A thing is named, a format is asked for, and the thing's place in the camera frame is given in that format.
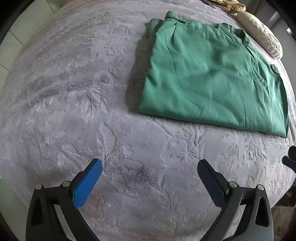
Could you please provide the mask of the cream textured pillow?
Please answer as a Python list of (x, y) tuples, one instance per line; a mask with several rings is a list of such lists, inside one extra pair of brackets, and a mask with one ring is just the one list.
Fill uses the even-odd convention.
[(281, 59), (283, 49), (273, 32), (256, 16), (248, 12), (238, 12), (236, 18), (249, 35), (273, 58)]

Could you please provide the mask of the grey embossed plush blanket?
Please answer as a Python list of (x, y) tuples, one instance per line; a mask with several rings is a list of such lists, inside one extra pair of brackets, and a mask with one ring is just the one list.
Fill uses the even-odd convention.
[(70, 1), (22, 48), (1, 89), (1, 176), (29, 205), (34, 187), (58, 186), (98, 158), (103, 172), (81, 213), (100, 240), (199, 240), (217, 208), (197, 174), (206, 159), (228, 180), (262, 184), (269, 203), (295, 173), (287, 72), (287, 138), (137, 112), (149, 66), (149, 21), (168, 11), (239, 27), (200, 1)]

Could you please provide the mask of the green garment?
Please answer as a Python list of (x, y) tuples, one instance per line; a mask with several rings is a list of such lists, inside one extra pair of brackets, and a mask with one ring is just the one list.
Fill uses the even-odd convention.
[(149, 70), (138, 110), (174, 120), (286, 137), (288, 100), (275, 65), (246, 32), (168, 11), (152, 19)]

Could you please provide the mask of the beige crumpled cloth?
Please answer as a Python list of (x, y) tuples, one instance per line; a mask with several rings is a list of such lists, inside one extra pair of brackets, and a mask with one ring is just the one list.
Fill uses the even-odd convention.
[(246, 6), (237, 0), (210, 0), (210, 2), (229, 14), (246, 11)]

